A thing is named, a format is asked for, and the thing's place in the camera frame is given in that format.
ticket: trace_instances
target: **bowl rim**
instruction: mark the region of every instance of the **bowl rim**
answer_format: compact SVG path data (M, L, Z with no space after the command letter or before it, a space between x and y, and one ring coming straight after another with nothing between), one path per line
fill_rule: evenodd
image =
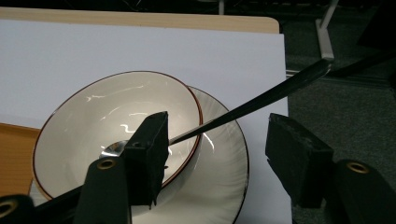
M204 122L204 116L203 116L203 112L202 112L202 108L201 105L196 97L196 95L192 92L192 90L190 89L190 87L188 85L186 85L184 82L182 82L180 79L176 78L176 77L172 77L170 75L167 75L165 73L161 73L161 72L155 72L155 71L149 71L149 70L136 70L136 71L128 71L128 72L121 72L121 73L117 73L114 75L110 75L107 77L102 77L88 85L86 85L85 87L81 88L80 90L76 91L75 93L73 93L71 96L69 96L67 99L65 99L51 114L50 116L47 118L47 120L45 121L44 125L41 127L39 134L37 136L37 139L35 140L35 145L33 148L33 153L32 153L32 171L33 171L33 181L36 182L37 188L38 190L44 195L45 198L47 198L48 200L54 199L56 197L59 196L52 196L48 190L45 190L44 186L41 184L39 178L38 178L38 174L37 171L35 170L35 153L37 150L37 144L40 140L41 135L44 132L44 129L47 127L47 125L50 123L51 119L53 118L53 116L67 103L69 102L74 96L76 96L77 94L81 93L82 91L86 90L87 88L91 87L92 85L95 85L98 82L104 81L108 78L112 78L112 77L116 77L116 76L122 76L122 75L128 75L128 74L133 74L133 73L151 73L151 74L156 74L156 75L160 75L160 76L165 76L165 77L169 77L172 78L174 81L180 83L182 86L184 86L184 88L190 93L190 95L192 96L193 100L195 101L195 104L197 105L197 109L198 109L198 115L199 115L199 124L201 125ZM189 153L188 157L183 161L183 163L180 165L180 167L177 168L177 170L165 181L163 182L163 186L162 189L164 189L165 187L167 187L170 183L172 183L181 173L182 171L186 168L186 166L189 164L189 162L191 161L193 155L196 153L196 151L198 150L198 146L199 143L201 142L201 134L196 135L196 139L194 142L193 147L191 148L191 152Z

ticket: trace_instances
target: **plate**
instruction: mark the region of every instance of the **plate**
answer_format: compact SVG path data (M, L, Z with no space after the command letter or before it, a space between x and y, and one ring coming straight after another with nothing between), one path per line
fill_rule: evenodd
M226 113L220 101L191 87L198 98L204 122ZM194 170L168 203L134 216L134 223L234 223L248 189L248 147L236 121L203 134ZM35 187L35 203L45 201Z

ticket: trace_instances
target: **metal spoon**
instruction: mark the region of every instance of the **metal spoon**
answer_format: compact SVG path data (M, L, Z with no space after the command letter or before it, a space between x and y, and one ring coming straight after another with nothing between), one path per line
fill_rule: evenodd
M237 108L221 115L216 119L212 119L186 133L183 133L177 137L174 137L169 140L169 146L176 144L178 142L184 141L195 135L200 133L204 133L210 131L214 128L217 128L225 123L233 121L235 119L239 119L244 117L247 114L250 114L258 109L261 109L267 105L270 105L296 91L302 89L314 81L324 77L328 72L331 70L331 61L328 59L321 59L317 63L314 63L303 71L297 73L293 77L288 78L287 80L281 82L280 84L276 85L269 91L262 93L261 95L257 96L256 98L244 103L243 105L238 106ZM107 147L100 157L109 156L108 152L114 156L119 156L123 151L123 147L121 150L113 150L113 145Z

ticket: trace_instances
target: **white ceramic bowl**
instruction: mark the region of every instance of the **white ceramic bowl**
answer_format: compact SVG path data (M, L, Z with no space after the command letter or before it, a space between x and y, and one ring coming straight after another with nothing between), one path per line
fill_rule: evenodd
M169 114L169 138L203 122L195 95L168 75L129 72L92 83L66 100L42 128L33 158L35 182L49 198L81 186L102 150L130 139L145 117L162 111ZM169 148L163 188L182 185L181 173L195 160L199 141L196 136Z

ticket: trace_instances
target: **spoon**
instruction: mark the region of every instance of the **spoon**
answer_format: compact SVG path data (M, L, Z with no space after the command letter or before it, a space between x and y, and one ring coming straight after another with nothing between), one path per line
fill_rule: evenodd
M328 59L321 59L318 62L308 66L303 71L297 73L293 77L286 79L285 81L274 86L269 91L262 93L261 95L253 98L252 100L238 106L237 108L219 116L216 119L212 119L186 133L176 136L169 140L169 146L179 143L195 135L210 131L217 128L223 124L226 124L235 119L244 117L256 110L259 110L267 105L270 105L310 84L314 81L324 77L331 70L331 61ZM124 141L119 141L118 143L112 144L107 147L100 158L104 156L119 156L123 151Z

